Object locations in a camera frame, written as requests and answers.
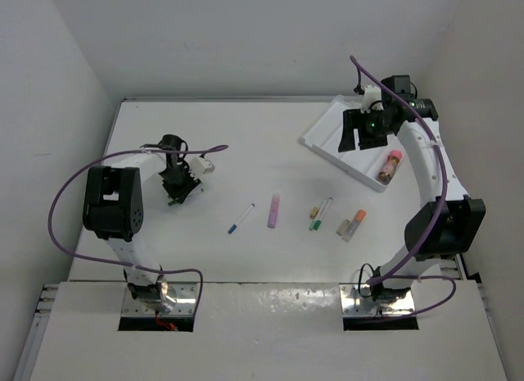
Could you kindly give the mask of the pink capped clear tube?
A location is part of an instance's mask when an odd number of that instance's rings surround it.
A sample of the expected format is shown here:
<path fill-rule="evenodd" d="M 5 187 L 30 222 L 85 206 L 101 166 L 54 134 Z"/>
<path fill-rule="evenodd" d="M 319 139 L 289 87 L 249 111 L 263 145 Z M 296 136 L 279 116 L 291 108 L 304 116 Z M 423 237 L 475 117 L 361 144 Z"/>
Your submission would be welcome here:
<path fill-rule="evenodd" d="M 402 159 L 403 153 L 400 150 L 392 150 L 386 162 L 382 165 L 377 173 L 377 180 L 385 185 L 388 185 L 395 175 L 397 167 Z"/>

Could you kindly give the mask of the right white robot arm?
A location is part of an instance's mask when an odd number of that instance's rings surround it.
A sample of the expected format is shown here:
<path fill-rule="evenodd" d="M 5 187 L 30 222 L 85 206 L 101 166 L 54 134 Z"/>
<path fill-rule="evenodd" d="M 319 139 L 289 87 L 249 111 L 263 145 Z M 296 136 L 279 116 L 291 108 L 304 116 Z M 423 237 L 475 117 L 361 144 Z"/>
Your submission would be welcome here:
<path fill-rule="evenodd" d="M 420 194 L 421 208 L 404 229 L 404 246 L 367 282 L 375 302 L 403 297 L 435 263 L 467 252 L 486 214 L 485 203 L 470 197 L 454 173 L 433 102 L 416 98 L 411 87 L 407 75 L 392 75 L 381 81 L 380 99 L 342 115 L 339 152 L 385 147 L 394 135 Z"/>

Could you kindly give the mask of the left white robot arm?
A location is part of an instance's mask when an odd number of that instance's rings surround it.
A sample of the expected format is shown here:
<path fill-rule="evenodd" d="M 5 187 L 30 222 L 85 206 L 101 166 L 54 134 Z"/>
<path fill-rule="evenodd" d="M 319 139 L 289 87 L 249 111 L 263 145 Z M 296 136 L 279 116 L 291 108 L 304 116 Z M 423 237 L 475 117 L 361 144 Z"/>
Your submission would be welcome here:
<path fill-rule="evenodd" d="M 169 201 L 182 204 L 215 166 L 203 153 L 187 161 L 183 152 L 187 143 L 176 135 L 166 134 L 157 144 L 143 147 L 147 152 L 88 170 L 83 223 L 125 263 L 124 278 L 132 299 L 168 314 L 177 304 L 175 291 L 139 234 L 144 222 L 142 184 L 158 175 Z"/>

